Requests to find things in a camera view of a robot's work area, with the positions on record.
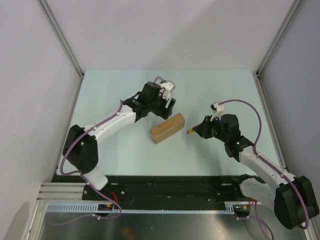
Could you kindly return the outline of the yellow utility knife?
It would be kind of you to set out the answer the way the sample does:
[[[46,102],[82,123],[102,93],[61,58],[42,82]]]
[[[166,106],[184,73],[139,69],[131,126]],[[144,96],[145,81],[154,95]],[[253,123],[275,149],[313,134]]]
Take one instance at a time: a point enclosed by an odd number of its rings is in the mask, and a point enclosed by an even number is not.
[[[194,131],[193,128],[188,129],[187,132],[186,132],[187,135],[191,135],[191,134],[194,134],[194,133],[195,133],[195,131]]]

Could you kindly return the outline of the brown cardboard express box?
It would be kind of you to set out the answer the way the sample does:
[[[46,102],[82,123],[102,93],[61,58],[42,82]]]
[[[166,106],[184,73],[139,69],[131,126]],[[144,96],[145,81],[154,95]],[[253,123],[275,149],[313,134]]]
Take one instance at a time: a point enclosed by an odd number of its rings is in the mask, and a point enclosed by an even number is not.
[[[154,144],[158,144],[173,136],[185,126],[185,118],[181,113],[165,120],[150,130],[150,138]]]

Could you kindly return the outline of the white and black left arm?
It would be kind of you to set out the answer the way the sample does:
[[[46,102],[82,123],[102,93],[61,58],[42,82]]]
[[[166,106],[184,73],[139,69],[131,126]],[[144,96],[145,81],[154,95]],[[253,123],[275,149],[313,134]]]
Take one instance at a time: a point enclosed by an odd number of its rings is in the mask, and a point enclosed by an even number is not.
[[[98,199],[107,199],[111,188],[107,185],[108,178],[98,166],[98,145],[149,113],[167,120],[176,103],[170,97],[175,87],[173,82],[157,77],[154,81],[145,83],[143,89],[134,96],[121,100],[117,110],[109,116],[85,127],[73,125],[62,150],[63,158],[59,167],[61,175],[73,174],[64,172],[64,164],[69,162],[76,168],[74,173],[79,173],[93,187],[93,194]]]

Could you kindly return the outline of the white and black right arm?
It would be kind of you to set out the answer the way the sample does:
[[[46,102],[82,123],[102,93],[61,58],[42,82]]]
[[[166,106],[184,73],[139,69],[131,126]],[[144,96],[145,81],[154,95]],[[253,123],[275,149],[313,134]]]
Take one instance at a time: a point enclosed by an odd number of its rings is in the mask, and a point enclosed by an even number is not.
[[[223,142],[230,158],[250,168],[263,182],[242,175],[230,188],[231,196],[242,201],[253,198],[273,210],[278,221],[287,229],[306,223],[320,213],[311,181],[296,177],[273,164],[261,153],[254,151],[254,144],[241,134],[239,121],[234,114],[220,118],[205,116],[192,131],[203,139],[216,138]]]

